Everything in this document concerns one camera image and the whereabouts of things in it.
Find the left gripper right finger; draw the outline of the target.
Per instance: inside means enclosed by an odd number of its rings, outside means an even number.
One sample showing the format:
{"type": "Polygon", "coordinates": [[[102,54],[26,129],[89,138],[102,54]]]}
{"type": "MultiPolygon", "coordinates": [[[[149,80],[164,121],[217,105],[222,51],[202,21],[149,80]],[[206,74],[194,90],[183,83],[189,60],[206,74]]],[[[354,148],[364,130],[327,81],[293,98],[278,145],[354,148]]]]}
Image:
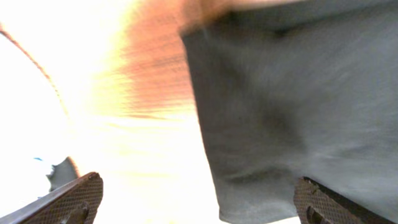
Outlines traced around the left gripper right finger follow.
{"type": "Polygon", "coordinates": [[[294,205],[301,224],[395,224],[308,177],[297,181],[294,205]]]}

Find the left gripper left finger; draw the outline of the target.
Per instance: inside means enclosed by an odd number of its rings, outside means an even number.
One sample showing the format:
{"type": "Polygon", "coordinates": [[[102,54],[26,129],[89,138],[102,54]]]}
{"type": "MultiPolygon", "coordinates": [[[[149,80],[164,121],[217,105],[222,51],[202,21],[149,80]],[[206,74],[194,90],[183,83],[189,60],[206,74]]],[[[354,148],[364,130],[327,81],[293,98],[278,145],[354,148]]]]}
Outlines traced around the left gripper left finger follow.
{"type": "Polygon", "coordinates": [[[103,199],[103,180],[90,172],[1,218],[1,224],[92,224],[103,199]]]}

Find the black t-shirt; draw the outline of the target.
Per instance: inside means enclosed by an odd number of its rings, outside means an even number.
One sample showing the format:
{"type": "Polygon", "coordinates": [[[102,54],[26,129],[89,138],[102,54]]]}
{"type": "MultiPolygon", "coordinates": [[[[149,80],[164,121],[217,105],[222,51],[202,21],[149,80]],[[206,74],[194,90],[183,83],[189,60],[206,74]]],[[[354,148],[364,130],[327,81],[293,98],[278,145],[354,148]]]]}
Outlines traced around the black t-shirt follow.
{"type": "Polygon", "coordinates": [[[294,217],[306,176],[397,221],[397,2],[233,11],[182,35],[219,216],[294,217]]]}

